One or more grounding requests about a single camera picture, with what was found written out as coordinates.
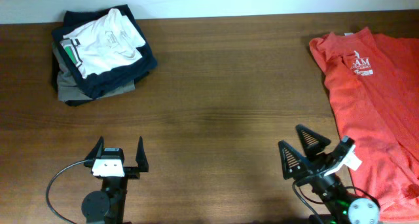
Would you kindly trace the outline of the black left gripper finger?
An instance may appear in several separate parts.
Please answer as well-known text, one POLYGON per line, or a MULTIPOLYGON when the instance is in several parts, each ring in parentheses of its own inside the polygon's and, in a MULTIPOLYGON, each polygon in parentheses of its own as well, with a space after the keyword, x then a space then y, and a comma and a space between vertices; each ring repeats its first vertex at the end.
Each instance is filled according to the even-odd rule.
POLYGON ((149 171, 149 163, 144 150, 143 138, 141 136, 139 137, 137 145, 136 162, 140 172, 149 171))
POLYGON ((101 154, 103 152, 103 146, 104 146, 104 138, 103 136, 101 136, 98 142, 96 143, 96 145, 93 147, 93 149, 85 157, 84 163, 83 163, 85 167, 93 167, 94 161, 101 157, 101 154))

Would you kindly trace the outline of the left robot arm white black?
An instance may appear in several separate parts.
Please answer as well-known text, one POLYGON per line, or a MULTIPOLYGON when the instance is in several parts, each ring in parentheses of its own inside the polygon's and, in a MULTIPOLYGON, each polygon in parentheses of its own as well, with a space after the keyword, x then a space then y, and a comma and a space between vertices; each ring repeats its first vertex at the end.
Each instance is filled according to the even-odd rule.
POLYGON ((83 165, 101 180, 101 189, 86 195, 82 202, 81 211, 86 222, 123 223, 128 182, 139 179, 141 173, 149 171, 143 139, 139 138, 138 141, 136 166, 125 166, 124 151, 121 148, 104 147, 103 137, 85 159, 83 165))

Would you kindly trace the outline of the red orange printed t-shirt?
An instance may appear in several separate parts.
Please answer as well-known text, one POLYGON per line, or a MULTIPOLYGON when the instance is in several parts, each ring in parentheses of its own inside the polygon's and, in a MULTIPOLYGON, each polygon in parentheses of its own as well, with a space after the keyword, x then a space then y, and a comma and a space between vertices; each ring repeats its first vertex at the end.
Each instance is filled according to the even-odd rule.
POLYGON ((325 75, 340 136, 355 141, 356 187, 388 222, 418 220, 418 40, 364 28, 309 43, 325 75))

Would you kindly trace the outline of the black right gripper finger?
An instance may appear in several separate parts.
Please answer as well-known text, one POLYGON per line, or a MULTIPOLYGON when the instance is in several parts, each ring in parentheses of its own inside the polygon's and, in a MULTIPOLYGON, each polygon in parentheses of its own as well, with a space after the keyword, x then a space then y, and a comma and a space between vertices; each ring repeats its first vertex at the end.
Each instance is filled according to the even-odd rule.
POLYGON ((302 124, 295 127, 305 155, 314 159, 331 143, 331 140, 312 131, 302 124))
POLYGON ((279 141, 278 148, 280 151, 282 174, 284 179, 293 178, 295 180, 299 180, 311 174, 308 159, 302 156, 286 141, 279 141))

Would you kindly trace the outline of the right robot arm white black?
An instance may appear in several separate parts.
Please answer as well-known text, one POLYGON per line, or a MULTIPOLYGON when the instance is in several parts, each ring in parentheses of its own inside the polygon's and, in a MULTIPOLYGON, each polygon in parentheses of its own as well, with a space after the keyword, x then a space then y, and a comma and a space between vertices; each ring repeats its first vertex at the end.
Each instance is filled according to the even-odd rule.
POLYGON ((337 146, 326 153, 331 140, 314 132, 302 124, 295 127, 304 153, 299 153, 286 141, 278 142, 282 174, 284 179, 292 179, 293 192, 312 212, 308 223, 315 224, 362 224, 380 222, 379 201, 366 191, 345 186, 337 172, 346 166, 357 170, 361 160, 354 153, 355 141, 345 136, 337 146), (312 192, 320 198, 317 204, 324 205, 328 214, 320 215, 310 205, 314 201, 301 192, 301 187, 310 185, 312 192))

